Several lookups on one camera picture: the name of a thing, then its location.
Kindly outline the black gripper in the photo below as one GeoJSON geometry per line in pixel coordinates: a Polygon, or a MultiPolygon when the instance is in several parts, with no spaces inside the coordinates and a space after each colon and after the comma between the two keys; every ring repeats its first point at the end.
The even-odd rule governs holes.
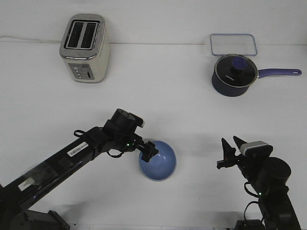
{"type": "Polygon", "coordinates": [[[246,142],[237,136],[233,136],[234,142],[238,147],[241,154],[235,155],[236,149],[231,147],[230,144],[222,138],[223,160],[217,162],[217,168],[229,168],[237,165],[243,177],[248,181],[255,181],[261,170],[264,158],[250,158],[243,156],[244,150],[241,149],[242,145],[246,142]]]}
{"type": "Polygon", "coordinates": [[[137,127],[135,118],[131,113],[120,108],[116,109],[112,117],[103,126],[103,131],[107,136],[104,150],[131,152],[144,146],[142,160],[149,162],[158,153],[158,150],[153,142],[145,143],[142,137],[135,133],[137,127]]]}

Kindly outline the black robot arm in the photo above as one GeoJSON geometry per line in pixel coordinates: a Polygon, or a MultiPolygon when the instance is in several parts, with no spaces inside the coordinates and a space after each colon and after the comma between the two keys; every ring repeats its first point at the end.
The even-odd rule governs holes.
{"type": "Polygon", "coordinates": [[[290,166],[283,160],[272,157],[273,147],[263,141],[245,142],[233,137],[237,149],[221,139],[224,158],[217,162],[217,168],[238,166],[254,193],[246,192],[257,198],[255,204],[260,208],[261,219],[238,220],[236,230],[299,230],[300,224],[288,196],[286,185],[291,175],[290,166]]]}
{"type": "Polygon", "coordinates": [[[74,131],[77,140],[0,188],[0,228],[70,229],[57,212],[42,213],[30,207],[101,153],[118,150],[120,154],[116,157],[119,158],[125,152],[139,149],[143,152],[142,160],[149,162],[158,150],[152,142],[144,142],[135,133],[137,127],[143,126],[142,118],[118,108],[103,127],[74,131]]]}

